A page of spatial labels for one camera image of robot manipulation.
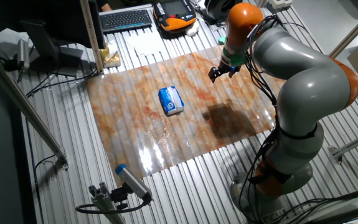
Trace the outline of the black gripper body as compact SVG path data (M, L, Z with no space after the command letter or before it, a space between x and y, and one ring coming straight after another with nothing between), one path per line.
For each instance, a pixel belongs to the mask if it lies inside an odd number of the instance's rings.
M221 74L223 75L223 74L229 73L230 67L232 67L232 66L229 66L229 65L226 65L223 63L218 66L218 69L220 70Z

